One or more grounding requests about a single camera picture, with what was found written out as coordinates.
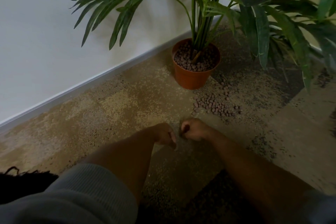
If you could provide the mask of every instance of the hand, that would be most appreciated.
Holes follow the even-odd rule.
[[[182,122],[182,135],[187,139],[201,141],[202,138],[207,139],[209,132],[213,130],[200,119],[189,119]]]
[[[148,129],[155,135],[155,143],[160,145],[169,145],[173,149],[176,148],[176,137],[173,129],[167,123],[156,124]]]

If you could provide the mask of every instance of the person's right hand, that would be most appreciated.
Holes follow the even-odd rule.
[[[211,130],[210,126],[196,118],[185,120],[181,126],[182,135],[195,141],[201,141],[202,138],[207,139]]]

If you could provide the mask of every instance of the pile of pebbles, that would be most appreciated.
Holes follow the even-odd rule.
[[[179,47],[178,51],[174,56],[174,61],[183,69],[192,72],[205,72],[213,69],[216,66],[216,57],[212,48],[207,47],[202,54],[197,59],[196,64],[192,64],[191,59],[191,43],[187,42]]]
[[[220,83],[219,89],[224,90],[223,93],[220,93],[219,96],[226,96],[224,99],[217,99],[214,94],[207,94],[206,97],[194,97],[196,102],[194,103],[194,111],[192,115],[196,115],[201,108],[207,110],[207,113],[213,113],[214,115],[221,117],[235,117],[237,114],[242,114],[242,107],[235,105],[232,106],[229,104],[230,101],[230,89],[233,86],[232,83],[225,85],[225,77],[222,75],[222,82]]]

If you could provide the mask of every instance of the terracotta-colored pot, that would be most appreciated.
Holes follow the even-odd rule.
[[[216,57],[216,66],[213,69],[205,71],[205,72],[188,71],[188,70],[180,67],[174,61],[174,56],[175,56],[176,52],[178,51],[180,45],[185,44],[186,42],[188,42],[190,40],[191,40],[191,38],[184,39],[184,40],[182,40],[182,41],[180,41],[180,42],[178,42],[174,45],[173,51],[172,51],[172,59],[173,59],[174,69],[175,69],[175,80],[177,81],[177,83],[187,90],[197,90],[197,89],[204,86],[208,77],[211,75],[213,70],[215,70],[216,67],[219,65],[219,63],[221,61],[221,53],[219,52],[218,48],[215,45],[209,44],[209,46],[211,46],[213,48],[214,53],[217,56]]]

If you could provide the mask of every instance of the baseboard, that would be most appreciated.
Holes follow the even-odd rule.
[[[213,23],[216,23],[217,20],[219,19],[219,16],[214,17],[213,19]],[[52,99],[48,99],[47,101],[38,104],[34,107],[32,107],[31,109],[29,109],[28,111],[22,112],[20,114],[18,114],[17,116],[10,118],[8,120],[5,120],[4,122],[2,122],[0,124],[0,134],[8,131],[11,128],[14,128],[15,126],[30,120],[31,118],[34,118],[44,112],[47,112],[48,110],[50,110],[52,107],[57,106],[58,104],[61,104],[73,97],[76,97],[78,95],[80,95],[81,93],[83,93],[84,91],[92,88],[95,85],[98,85],[99,83],[106,81],[110,78],[112,78],[113,76],[115,76],[116,74],[119,74],[129,68],[131,68],[132,66],[135,66],[136,64],[158,54],[159,52],[164,51],[165,49],[173,46],[176,42],[189,38],[191,37],[191,31],[187,31],[184,34],[179,35],[178,37],[175,37],[173,39],[171,39],[170,41],[159,45],[155,48],[153,48],[152,50],[145,52],[117,67],[114,67],[104,73],[101,73],[99,75],[97,75],[96,77],[89,79],[77,86],[74,86],[73,88],[68,89],[67,91],[60,93],[59,95],[53,97]]]

